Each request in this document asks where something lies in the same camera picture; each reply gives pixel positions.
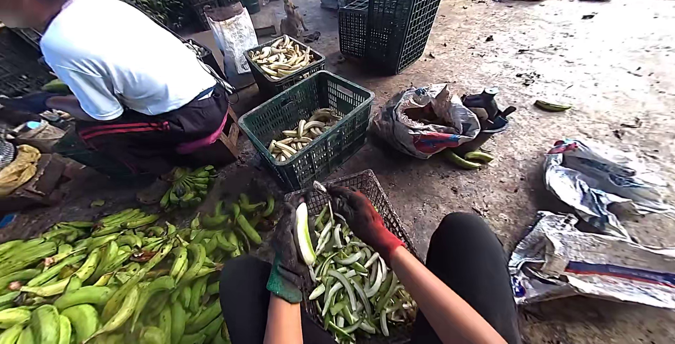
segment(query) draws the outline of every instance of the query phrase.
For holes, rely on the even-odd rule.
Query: white t-shirt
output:
[[[162,114],[215,85],[194,52],[118,0],[71,0],[47,28],[40,48],[96,120],[119,117],[123,105]]]

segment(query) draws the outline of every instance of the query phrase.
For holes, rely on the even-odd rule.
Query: work glove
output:
[[[46,106],[47,99],[54,96],[58,95],[49,92],[35,92],[23,97],[0,98],[0,104],[17,111],[41,114],[49,109]]]
[[[332,197],[333,211],[341,214],[354,235],[372,246],[389,265],[391,254],[403,241],[384,226],[382,216],[371,201],[360,191],[346,187],[330,186],[327,190]]]
[[[304,201],[304,197],[290,203],[282,204],[282,217],[274,227],[272,247],[275,256],[272,271],[267,280],[267,290],[286,301],[297,304],[302,301],[303,286],[310,282],[309,267],[299,256],[298,242],[294,236],[296,225],[296,209]],[[309,227],[310,235],[314,233],[313,222]]]

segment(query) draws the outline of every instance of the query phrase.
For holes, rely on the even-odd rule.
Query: yellow cloth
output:
[[[0,196],[9,195],[28,182],[38,170],[40,151],[30,145],[17,148],[18,154],[11,164],[0,170]]]

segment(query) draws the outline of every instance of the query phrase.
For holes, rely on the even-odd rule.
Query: concrete floor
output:
[[[373,76],[358,62],[338,63],[337,12],[320,9],[319,0],[292,1],[306,14],[308,28],[321,31],[320,41],[312,46],[326,55],[326,69],[376,94],[373,113],[411,83],[431,82],[451,82],[460,93],[498,86],[499,103],[519,108],[510,130],[485,145],[497,160],[483,169],[457,170],[442,158],[423,161],[369,142],[332,175],[373,169],[421,253],[440,219],[451,211],[481,211],[510,251],[535,211],[563,210],[544,189],[541,175],[542,154],[561,138],[593,139],[632,151],[666,180],[675,178],[673,1],[443,0],[425,55],[401,75],[390,77]],[[281,1],[267,7],[282,16]],[[597,14],[581,19],[590,13]],[[488,36],[494,40],[486,42]],[[209,32],[197,37],[213,42]],[[530,72],[539,77],[525,86],[516,75]],[[260,102],[256,86],[238,95],[233,98],[238,115]],[[533,106],[537,98],[574,108],[543,112]],[[636,117],[643,122],[640,128],[621,128]],[[216,198],[242,189],[279,193],[245,136],[239,146],[241,160],[223,170],[221,185],[200,209],[211,209]],[[73,188],[62,205],[21,216],[0,231],[0,241],[34,235],[55,219],[93,217],[134,203],[128,184],[121,187],[96,177],[84,184],[88,188]],[[89,202],[94,199],[107,203],[93,210]],[[190,217],[185,212],[174,219]],[[650,216],[626,225],[640,242],[675,246],[675,223],[669,219]],[[668,310],[574,297],[521,311],[526,343],[675,342],[675,312]]]

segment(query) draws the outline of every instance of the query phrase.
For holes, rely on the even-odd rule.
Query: dog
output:
[[[282,19],[282,23],[279,25],[282,35],[286,34],[295,39],[300,37],[301,26],[304,31],[308,30],[307,26],[304,25],[304,19],[296,9],[298,7],[293,5],[293,1],[283,0],[283,11],[286,12],[286,17]]]

